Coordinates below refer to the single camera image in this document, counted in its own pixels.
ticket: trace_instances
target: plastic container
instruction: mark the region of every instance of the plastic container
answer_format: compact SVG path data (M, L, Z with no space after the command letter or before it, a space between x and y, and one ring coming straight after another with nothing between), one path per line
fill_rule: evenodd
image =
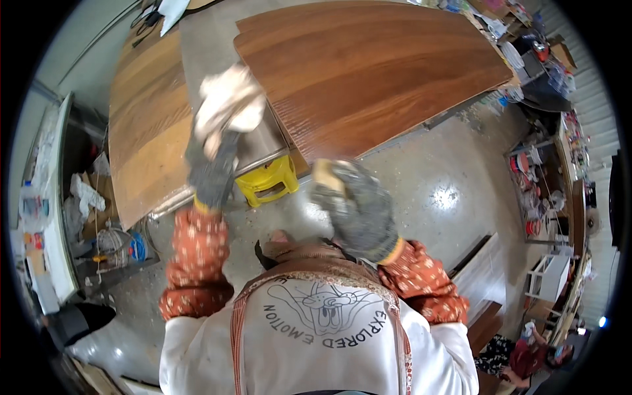
M525 231L530 236L537 236L540 234L540 228L542 227L542 221L535 219L533 221L527 221Z

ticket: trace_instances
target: floral sleeve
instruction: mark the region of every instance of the floral sleeve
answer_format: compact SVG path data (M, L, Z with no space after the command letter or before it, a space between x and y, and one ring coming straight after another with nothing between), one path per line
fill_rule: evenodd
M430 323L467 323L470 302L459 296L440 260L418 241L400 239L395 256L378 267L382 284L395 291Z
M228 258L228 227L221 215L193 209L176 213L174 255L167 263L167 288L158 306L162 318L208 317L233 296L233 286L222 274Z

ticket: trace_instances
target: gray work glove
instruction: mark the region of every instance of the gray work glove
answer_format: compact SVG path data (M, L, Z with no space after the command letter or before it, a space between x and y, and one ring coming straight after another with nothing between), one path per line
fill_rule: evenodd
M399 239L391 195L357 163L334 161L331 170L344 183L345 194L316 184L312 201L329 212L334 238L346 253L381 263Z

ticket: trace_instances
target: cloth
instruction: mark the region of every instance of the cloth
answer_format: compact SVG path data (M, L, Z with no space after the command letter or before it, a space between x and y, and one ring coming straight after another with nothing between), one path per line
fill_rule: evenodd
M509 367L518 377L526 379L542 367L548 351L549 346L546 344L529 346L526 341L520 339L509 357Z
M500 377L502 368L509 366L509 356L515 347L516 343L495 334L478 357L474 358L474 364L481 372Z
M176 214L176 255L167 263L159 302L167 320L160 367L165 394L234 393L231 309L223 308L233 288L221 274L226 232L219 217ZM312 266L328 268L335 279L344 274L340 262L352 264L332 247L268 243L265 251L279 266L305 270L263 284L248 299L242 335L248 393L397 392L394 325L378 298L385 291L406 302L399 320L410 342L412 392L478 392L463 325L468 302L421 243L406 243L391 265L373 271L373 285L349 277L332 286L327 276L310 277Z

